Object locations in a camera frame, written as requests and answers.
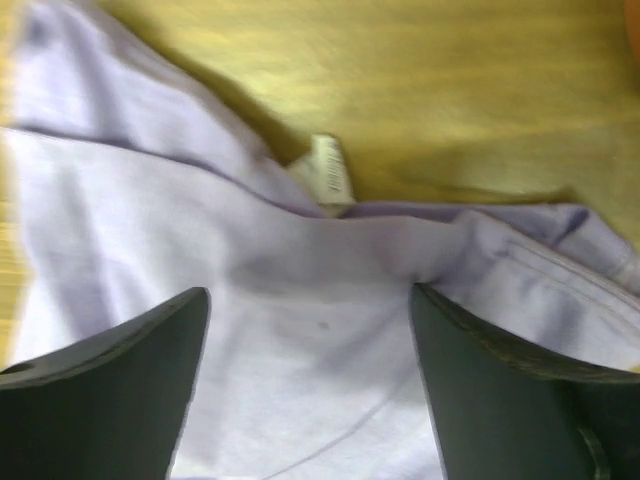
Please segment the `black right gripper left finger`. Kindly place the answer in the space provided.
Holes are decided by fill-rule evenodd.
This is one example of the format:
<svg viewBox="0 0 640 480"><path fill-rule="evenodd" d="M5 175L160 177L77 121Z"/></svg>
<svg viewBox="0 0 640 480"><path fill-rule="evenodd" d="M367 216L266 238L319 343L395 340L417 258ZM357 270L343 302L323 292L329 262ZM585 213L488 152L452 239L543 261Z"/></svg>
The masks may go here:
<svg viewBox="0 0 640 480"><path fill-rule="evenodd" d="M191 401L208 292L1 373L4 479L164 479Z"/></svg>

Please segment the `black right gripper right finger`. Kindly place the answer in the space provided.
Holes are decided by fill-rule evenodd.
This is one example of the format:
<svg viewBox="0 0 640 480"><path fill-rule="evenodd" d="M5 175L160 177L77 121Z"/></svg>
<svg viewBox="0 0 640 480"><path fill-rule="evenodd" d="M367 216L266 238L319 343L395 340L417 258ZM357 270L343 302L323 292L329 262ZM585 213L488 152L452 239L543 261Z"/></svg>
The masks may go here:
<svg viewBox="0 0 640 480"><path fill-rule="evenodd" d="M425 285L410 311L446 478L638 478L638 374L554 353Z"/></svg>

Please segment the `lavender t shirt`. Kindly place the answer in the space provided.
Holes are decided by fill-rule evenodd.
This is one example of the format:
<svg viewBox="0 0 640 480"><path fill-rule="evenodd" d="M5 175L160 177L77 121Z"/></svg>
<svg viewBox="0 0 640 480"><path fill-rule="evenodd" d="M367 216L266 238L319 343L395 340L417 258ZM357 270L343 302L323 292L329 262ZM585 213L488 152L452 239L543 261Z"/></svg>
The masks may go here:
<svg viewBox="0 0 640 480"><path fill-rule="evenodd" d="M206 288L174 474L444 478L410 327L416 284L598 379L632 376L638 256L589 210L360 205L332 219L105 13L33 1L22 27L8 144L34 280L15 355Z"/></svg>

